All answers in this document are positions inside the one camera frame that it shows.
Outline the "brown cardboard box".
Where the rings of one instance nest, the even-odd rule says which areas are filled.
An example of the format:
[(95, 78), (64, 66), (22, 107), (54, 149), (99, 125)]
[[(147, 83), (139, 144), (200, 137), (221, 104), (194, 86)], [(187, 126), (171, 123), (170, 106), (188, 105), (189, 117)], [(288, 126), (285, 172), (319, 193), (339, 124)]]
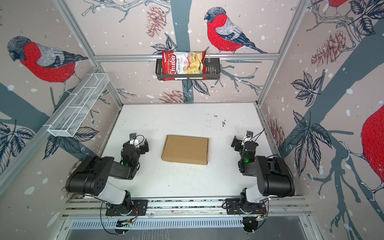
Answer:
[(161, 158), (165, 162), (207, 165), (209, 138), (167, 135)]

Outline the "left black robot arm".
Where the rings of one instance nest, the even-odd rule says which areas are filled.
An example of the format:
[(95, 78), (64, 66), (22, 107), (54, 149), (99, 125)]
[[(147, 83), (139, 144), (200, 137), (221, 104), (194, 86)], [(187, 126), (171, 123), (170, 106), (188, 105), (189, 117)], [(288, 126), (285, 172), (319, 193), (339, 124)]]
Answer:
[(111, 207), (129, 212), (134, 207), (131, 194), (108, 182), (108, 178), (133, 180), (140, 169), (140, 156), (147, 152), (147, 139), (140, 143), (131, 139), (123, 144), (121, 160), (118, 162), (113, 157), (85, 157), (67, 179), (65, 189), (69, 193), (91, 196)]

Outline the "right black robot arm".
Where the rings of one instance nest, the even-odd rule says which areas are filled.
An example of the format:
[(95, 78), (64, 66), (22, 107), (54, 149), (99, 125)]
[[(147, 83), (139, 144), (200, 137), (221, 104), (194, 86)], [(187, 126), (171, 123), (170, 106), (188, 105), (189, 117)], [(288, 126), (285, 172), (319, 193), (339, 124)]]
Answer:
[(238, 168), (240, 173), (246, 177), (257, 178), (256, 185), (245, 188), (241, 192), (242, 208), (261, 204), (270, 198), (284, 198), (295, 195), (295, 184), (293, 175), (278, 155), (269, 157), (257, 156), (258, 143), (246, 135), (243, 140), (233, 138), (231, 147), (240, 154)]

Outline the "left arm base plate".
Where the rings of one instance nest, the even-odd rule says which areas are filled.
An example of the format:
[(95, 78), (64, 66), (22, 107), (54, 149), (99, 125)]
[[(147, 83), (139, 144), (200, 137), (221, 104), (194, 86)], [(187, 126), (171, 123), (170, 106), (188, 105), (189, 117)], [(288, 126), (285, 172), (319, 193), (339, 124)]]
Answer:
[(148, 200), (130, 200), (121, 205), (107, 204), (106, 216), (124, 217), (124, 216), (145, 216), (148, 207)]

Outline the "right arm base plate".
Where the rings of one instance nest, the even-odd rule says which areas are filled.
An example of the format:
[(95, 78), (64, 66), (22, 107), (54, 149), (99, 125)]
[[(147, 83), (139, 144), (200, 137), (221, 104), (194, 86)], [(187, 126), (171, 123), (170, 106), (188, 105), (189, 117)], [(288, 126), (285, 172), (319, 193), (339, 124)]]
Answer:
[(228, 215), (266, 215), (265, 204), (249, 203), (240, 198), (227, 198), (222, 204), (222, 208)]

